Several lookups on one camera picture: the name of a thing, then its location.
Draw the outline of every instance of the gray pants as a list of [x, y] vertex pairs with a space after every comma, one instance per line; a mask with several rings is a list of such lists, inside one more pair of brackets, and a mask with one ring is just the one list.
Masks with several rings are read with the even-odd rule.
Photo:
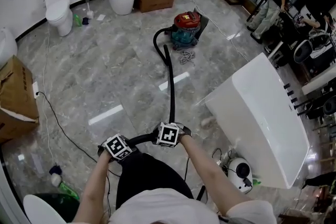
[[259, 13], [254, 17], [249, 27], [255, 29], [253, 35], [260, 39], [276, 21], [280, 13], [280, 7], [273, 1], [268, 0], [263, 4]]

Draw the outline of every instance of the white t-shirt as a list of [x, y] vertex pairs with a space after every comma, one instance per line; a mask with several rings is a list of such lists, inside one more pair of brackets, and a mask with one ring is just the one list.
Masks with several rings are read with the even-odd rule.
[[[272, 205], [251, 200], [227, 212], [229, 223], [276, 224]], [[189, 199], [174, 189], [145, 190], [127, 200], [109, 220], [109, 224], [219, 224], [218, 215], [200, 201]]]

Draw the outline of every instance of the white sleeve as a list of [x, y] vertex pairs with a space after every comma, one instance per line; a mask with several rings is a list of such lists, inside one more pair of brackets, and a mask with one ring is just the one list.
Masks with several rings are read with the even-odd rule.
[[267, 201], [251, 200], [235, 205], [227, 212], [231, 219], [244, 219], [252, 223], [276, 224], [272, 205]]

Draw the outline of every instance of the gray marble floor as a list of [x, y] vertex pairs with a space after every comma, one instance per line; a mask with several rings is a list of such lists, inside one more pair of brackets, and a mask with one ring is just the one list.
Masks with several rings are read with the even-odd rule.
[[[174, 75], [189, 74], [175, 85], [176, 120], [193, 131], [196, 140], [209, 154], [216, 147], [224, 153], [230, 144], [219, 126], [214, 123], [207, 130], [200, 126], [201, 120], [211, 115], [204, 98], [247, 61], [260, 54], [262, 45], [250, 38], [245, 27], [247, 14], [242, 8], [229, 6], [223, 0], [194, 1], [214, 23], [209, 22], [199, 44], [193, 48], [196, 53], [193, 62], [181, 65], [181, 55], [171, 51]], [[97, 158], [97, 145], [107, 137], [121, 133], [131, 138], [152, 130], [159, 121], [168, 119], [169, 93], [159, 88], [167, 81], [167, 70], [154, 50], [152, 39], [157, 30], [170, 26], [177, 14], [193, 10], [195, 3], [193, 0], [175, 0], [172, 8], [144, 14], [133, 12], [126, 16], [116, 15], [108, 0], [95, 0], [90, 6], [96, 17], [105, 14], [105, 19], [91, 20], [87, 26], [74, 26], [66, 37], [59, 37], [51, 27], [48, 38], [48, 24], [43, 24], [19, 42], [18, 57], [32, 71], [40, 90], [43, 90], [43, 69], [49, 41], [45, 70], [47, 97], [67, 135]], [[77, 6], [73, 12], [84, 17], [84, 8], [85, 5]], [[169, 43], [162, 35], [159, 44], [164, 42]], [[302, 95], [300, 85], [289, 68], [281, 69], [280, 75], [285, 82], [296, 87], [297, 96]], [[10, 177], [21, 199], [27, 194], [57, 191], [48, 173], [53, 162], [48, 150], [43, 99], [38, 98], [37, 103], [39, 128], [2, 147]], [[122, 105], [120, 112], [88, 124], [90, 119], [119, 105]], [[45, 113], [55, 162], [63, 170], [65, 183], [80, 194], [95, 163], [64, 137], [47, 103]], [[319, 154], [318, 136], [311, 131], [313, 123], [304, 120], [304, 124], [312, 145], [311, 154]], [[147, 143], [142, 144], [140, 149], [184, 176], [187, 155], [181, 146], [168, 149]], [[110, 169], [121, 173], [121, 167], [116, 163], [111, 164]], [[318, 172], [319, 166], [308, 162], [292, 189], [258, 186], [249, 195], [271, 202], [277, 215], [296, 205], [303, 178]], [[110, 181], [109, 198], [114, 211], [118, 178], [110, 175]], [[188, 169], [187, 183], [197, 195], [201, 180], [192, 164]], [[312, 205], [313, 191], [306, 188], [302, 192], [299, 209]]]

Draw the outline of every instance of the white basin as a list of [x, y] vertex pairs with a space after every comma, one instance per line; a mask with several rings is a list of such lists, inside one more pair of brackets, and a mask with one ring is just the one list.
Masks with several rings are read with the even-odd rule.
[[206, 105], [261, 185], [292, 187], [309, 142], [284, 83], [264, 54], [210, 93]]

